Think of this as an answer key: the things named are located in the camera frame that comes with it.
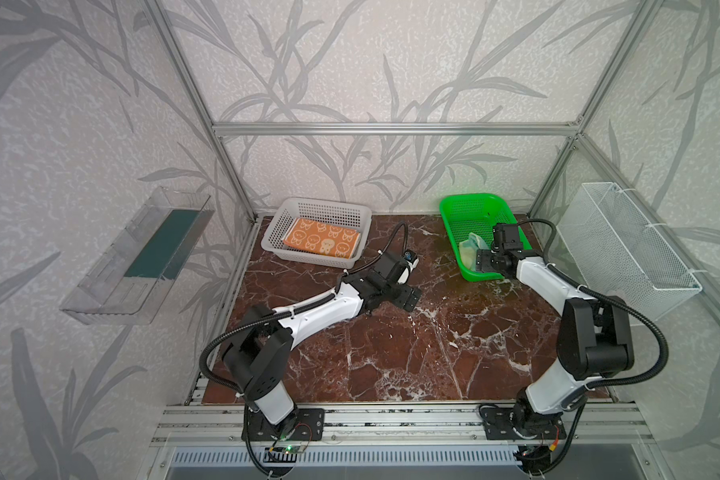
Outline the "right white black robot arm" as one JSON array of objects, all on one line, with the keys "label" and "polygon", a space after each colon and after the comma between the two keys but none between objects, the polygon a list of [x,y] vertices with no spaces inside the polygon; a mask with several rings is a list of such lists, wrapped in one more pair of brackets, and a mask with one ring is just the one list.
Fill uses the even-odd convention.
[{"label": "right white black robot arm", "polygon": [[477,267],[515,278],[533,289],[561,317],[555,362],[511,407],[479,407],[486,437],[534,440],[563,432],[562,414],[586,401],[589,383],[629,370],[634,364],[627,313],[581,291],[553,270],[542,254],[526,250],[517,224],[498,223]]}]

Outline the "cream orange patterned towel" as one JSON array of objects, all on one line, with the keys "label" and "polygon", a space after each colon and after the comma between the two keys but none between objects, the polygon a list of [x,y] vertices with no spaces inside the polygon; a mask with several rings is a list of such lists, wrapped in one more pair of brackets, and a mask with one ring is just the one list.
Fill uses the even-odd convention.
[{"label": "cream orange patterned towel", "polygon": [[289,248],[344,259],[354,254],[359,240],[358,230],[303,217],[295,219],[282,237]]}]

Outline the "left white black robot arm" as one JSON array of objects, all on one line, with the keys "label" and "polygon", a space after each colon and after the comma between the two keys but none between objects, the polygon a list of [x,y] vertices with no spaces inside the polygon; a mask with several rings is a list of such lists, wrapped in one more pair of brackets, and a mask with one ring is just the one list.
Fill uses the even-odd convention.
[{"label": "left white black robot arm", "polygon": [[222,361],[246,404],[282,430],[296,419],[283,383],[291,351],[335,324],[370,314],[384,303],[411,312],[421,290],[408,284],[418,264],[411,250],[384,252],[370,266],[340,276],[337,285],[303,302],[270,309],[257,305],[223,342]]}]

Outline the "light blue towel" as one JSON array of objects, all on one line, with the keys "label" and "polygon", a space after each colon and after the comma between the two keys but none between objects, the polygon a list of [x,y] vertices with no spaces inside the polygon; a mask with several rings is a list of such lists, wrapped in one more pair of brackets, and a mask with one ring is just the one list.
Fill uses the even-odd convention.
[{"label": "light blue towel", "polygon": [[487,273],[492,270],[493,253],[480,235],[470,232],[467,239],[459,243],[458,251],[463,266],[469,271]]}]

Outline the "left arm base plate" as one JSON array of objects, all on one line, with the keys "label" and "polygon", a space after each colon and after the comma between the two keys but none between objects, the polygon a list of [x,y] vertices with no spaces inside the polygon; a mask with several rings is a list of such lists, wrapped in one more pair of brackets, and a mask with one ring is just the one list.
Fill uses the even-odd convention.
[{"label": "left arm base plate", "polygon": [[270,423],[262,412],[245,410],[242,438],[250,441],[319,441],[323,436],[326,411],[296,408],[282,422]]}]

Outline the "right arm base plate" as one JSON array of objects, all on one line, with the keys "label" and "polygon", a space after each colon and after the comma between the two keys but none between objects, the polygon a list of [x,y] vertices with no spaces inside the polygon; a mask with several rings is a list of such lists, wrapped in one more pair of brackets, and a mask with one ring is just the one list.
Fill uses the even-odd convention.
[{"label": "right arm base plate", "polygon": [[567,437],[561,414],[541,415],[523,406],[478,408],[488,440],[555,441]]}]

